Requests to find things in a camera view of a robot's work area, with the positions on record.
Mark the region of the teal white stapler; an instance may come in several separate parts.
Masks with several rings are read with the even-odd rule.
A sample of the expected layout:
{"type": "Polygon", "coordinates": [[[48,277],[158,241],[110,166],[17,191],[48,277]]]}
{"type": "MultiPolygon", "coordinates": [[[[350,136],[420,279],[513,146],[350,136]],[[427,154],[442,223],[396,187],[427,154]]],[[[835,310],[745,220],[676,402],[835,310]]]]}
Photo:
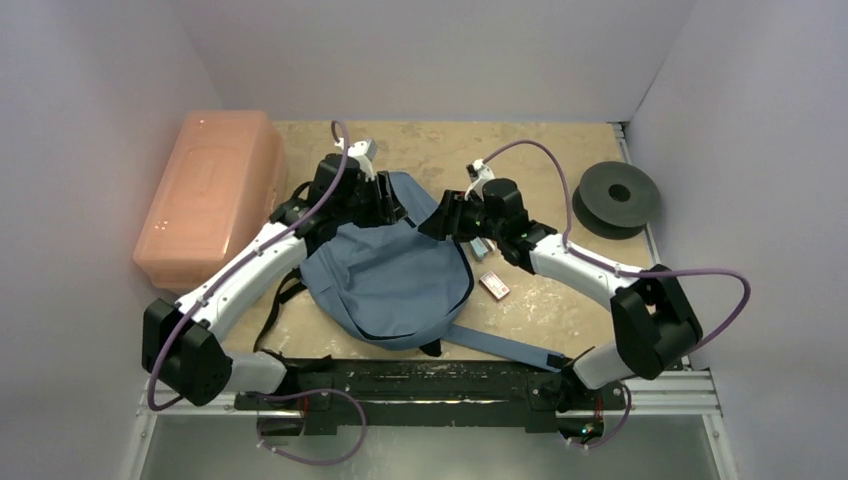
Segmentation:
{"type": "Polygon", "coordinates": [[[475,238],[469,242],[469,248],[472,257],[477,262],[482,262],[487,256],[491,255],[495,248],[488,239],[475,238]]]}

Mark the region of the small red white card box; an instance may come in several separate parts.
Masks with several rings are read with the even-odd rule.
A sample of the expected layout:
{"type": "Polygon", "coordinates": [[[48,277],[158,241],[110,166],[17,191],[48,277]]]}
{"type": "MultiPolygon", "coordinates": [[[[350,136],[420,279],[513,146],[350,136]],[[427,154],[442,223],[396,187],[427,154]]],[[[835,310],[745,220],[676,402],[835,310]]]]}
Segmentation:
{"type": "Polygon", "coordinates": [[[506,283],[493,271],[484,273],[479,283],[495,301],[501,301],[511,292],[506,283]]]}

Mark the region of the blue grey backpack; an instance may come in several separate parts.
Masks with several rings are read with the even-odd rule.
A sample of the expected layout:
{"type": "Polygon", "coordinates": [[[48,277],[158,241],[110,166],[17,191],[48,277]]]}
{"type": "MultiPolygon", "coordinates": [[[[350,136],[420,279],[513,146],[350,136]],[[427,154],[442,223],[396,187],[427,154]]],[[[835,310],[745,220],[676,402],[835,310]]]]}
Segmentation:
{"type": "Polygon", "coordinates": [[[458,243],[418,232],[437,207],[425,189],[406,173],[390,178],[406,218],[376,228],[342,225],[282,279],[257,338],[270,332],[284,303],[308,291],[350,336],[386,350],[419,349],[438,357],[447,341],[560,371],[568,362],[561,353],[456,324],[475,284],[468,259],[458,243]]]}

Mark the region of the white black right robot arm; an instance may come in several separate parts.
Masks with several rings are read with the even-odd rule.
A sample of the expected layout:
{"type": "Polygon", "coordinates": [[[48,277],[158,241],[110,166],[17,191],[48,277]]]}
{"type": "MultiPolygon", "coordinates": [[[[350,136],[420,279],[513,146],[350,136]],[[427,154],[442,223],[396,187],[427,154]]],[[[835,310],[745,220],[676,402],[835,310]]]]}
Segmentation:
{"type": "Polygon", "coordinates": [[[613,341],[575,360],[561,381],[563,397],[573,406],[588,405],[611,382],[656,378],[703,338],[668,268],[615,265],[565,241],[556,229],[530,218],[510,179],[491,180],[480,193],[445,191],[418,230],[434,240],[490,239],[509,264],[556,280],[610,312],[613,341]]]}

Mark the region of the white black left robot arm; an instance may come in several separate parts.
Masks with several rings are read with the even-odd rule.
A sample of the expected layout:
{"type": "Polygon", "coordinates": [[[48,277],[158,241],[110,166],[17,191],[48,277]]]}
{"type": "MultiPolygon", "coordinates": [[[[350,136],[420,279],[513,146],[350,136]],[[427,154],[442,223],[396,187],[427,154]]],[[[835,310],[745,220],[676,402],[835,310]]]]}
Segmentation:
{"type": "Polygon", "coordinates": [[[223,392],[259,394],[275,409],[292,405],[298,382],[282,360],[265,352],[227,352],[223,340],[274,282],[298,270],[340,226],[392,225],[405,215],[389,172],[371,171],[365,157],[327,155],[313,180],[279,204],[221,270],[176,302],[157,299],[145,309],[141,363],[150,374],[149,408],[164,408],[155,400],[158,383],[195,406],[223,392]]]}

